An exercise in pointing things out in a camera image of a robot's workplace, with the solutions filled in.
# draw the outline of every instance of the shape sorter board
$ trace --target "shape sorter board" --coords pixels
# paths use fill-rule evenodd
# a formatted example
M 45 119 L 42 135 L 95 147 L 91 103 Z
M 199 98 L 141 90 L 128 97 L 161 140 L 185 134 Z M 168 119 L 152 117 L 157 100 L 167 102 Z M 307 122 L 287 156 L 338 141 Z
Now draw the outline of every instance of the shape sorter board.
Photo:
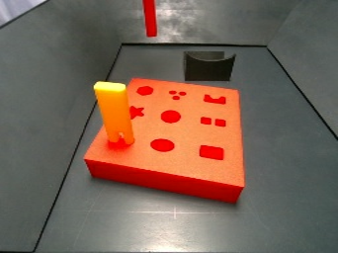
M 135 143 L 104 127 L 84 155 L 92 177 L 229 203 L 244 188 L 239 92 L 132 79 Z

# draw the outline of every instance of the gray floor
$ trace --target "gray floor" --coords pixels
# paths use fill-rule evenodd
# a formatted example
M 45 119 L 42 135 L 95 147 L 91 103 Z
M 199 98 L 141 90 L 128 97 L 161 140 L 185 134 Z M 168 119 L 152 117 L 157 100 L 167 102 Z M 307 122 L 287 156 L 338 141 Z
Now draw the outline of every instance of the gray floor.
M 183 81 L 184 50 L 237 54 L 247 187 L 236 205 L 92 179 L 95 109 L 38 251 L 334 252 L 338 144 L 263 47 L 124 46 L 109 76 Z

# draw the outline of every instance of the circular hole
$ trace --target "circular hole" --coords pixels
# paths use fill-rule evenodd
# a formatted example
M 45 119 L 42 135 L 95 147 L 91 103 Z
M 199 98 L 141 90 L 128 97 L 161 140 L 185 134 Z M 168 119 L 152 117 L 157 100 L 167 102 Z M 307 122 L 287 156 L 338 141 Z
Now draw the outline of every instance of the circular hole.
M 173 150 L 173 142 L 164 138 L 157 138 L 152 141 L 151 147 L 159 152 L 168 152 Z
M 151 95 L 153 93 L 153 88 L 151 86 L 143 86 L 136 91 L 141 96 Z
M 180 114 L 173 110 L 164 111 L 161 113 L 161 119 L 165 123 L 176 123 L 180 120 Z

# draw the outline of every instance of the yellow block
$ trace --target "yellow block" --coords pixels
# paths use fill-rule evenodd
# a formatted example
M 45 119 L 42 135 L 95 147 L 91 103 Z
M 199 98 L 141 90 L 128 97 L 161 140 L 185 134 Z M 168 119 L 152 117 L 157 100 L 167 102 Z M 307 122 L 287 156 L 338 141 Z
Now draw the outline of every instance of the yellow block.
M 111 142 L 123 137 L 127 144 L 135 142 L 125 85 L 96 82 L 93 91 L 99 103 L 103 124 Z

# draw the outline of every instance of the star-shaped hole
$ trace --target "star-shaped hole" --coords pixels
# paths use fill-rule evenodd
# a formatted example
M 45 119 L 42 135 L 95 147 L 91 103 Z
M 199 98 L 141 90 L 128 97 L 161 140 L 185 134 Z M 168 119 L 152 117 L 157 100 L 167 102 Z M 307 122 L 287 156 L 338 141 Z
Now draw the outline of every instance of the star-shaped hole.
M 129 112 L 131 112 L 131 119 L 133 119 L 136 116 L 143 117 L 144 113 L 143 113 L 144 108 L 136 108 L 136 107 L 131 107 Z

